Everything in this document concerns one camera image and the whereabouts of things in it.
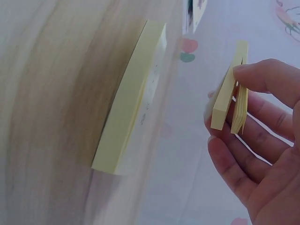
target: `hand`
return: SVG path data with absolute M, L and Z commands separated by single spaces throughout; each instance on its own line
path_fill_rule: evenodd
M 264 60 L 235 68 L 234 76 L 250 90 L 271 93 L 293 109 L 290 115 L 249 92 L 248 112 L 294 146 L 271 135 L 248 116 L 244 133 L 239 133 L 239 137 L 269 164 L 260 160 L 230 134 L 234 104 L 230 105 L 223 130 L 210 128 L 214 104 L 210 102 L 204 115 L 205 126 L 212 135 L 208 143 L 210 157 L 248 209 L 254 225 L 299 225 L 300 70 L 278 60 Z

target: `pink heart print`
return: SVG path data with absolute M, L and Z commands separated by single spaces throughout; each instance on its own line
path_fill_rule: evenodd
M 247 219 L 242 219 L 242 218 L 235 218 L 231 222 L 231 225 L 248 225 L 248 220 Z
M 198 42 L 188 38 L 183 39 L 182 51 L 185 53 L 192 53 L 198 48 Z

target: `yellow sticky note pad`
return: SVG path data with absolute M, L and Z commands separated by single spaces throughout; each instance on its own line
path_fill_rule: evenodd
M 236 80 L 233 76 L 233 68 L 240 64 L 247 63 L 248 43 L 239 41 L 233 61 L 225 75 L 222 87 L 215 101 L 210 127 L 222 130 L 228 113 L 230 103 L 233 100 L 233 93 L 236 89 Z M 238 133 L 241 127 L 244 127 L 247 117 L 248 90 L 238 85 L 236 104 L 232 120 L 231 132 Z
M 93 169 L 112 174 L 134 172 L 165 49 L 165 24 L 147 21 L 113 101 Z

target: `fabric print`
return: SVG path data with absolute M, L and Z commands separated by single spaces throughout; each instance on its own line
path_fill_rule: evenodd
M 247 219 L 242 219 L 242 218 L 235 218 L 231 222 L 231 225 L 248 225 L 248 220 Z
M 196 56 L 193 53 L 198 48 L 198 42 L 196 40 L 185 38 L 183 39 L 182 52 L 180 54 L 180 60 L 183 62 L 192 62 Z
M 199 2 L 198 2 L 198 7 L 199 7 L 199 8 L 202 7 L 202 4 L 204 3 L 204 1 L 205 1 L 205 0 L 199 0 Z
M 300 6 L 286 7 L 283 0 L 276 1 L 276 15 L 284 24 L 285 32 L 294 40 L 300 42 Z
M 188 0 L 188 18 L 190 26 L 193 22 L 193 0 Z

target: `light wood grain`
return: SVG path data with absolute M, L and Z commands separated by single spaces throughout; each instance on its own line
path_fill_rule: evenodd
M 10 14 L 0 15 L 0 224 L 132 225 L 176 68 L 181 1 L 1 4 Z M 151 138 L 135 175 L 93 171 L 105 119 L 147 19 L 168 22 Z

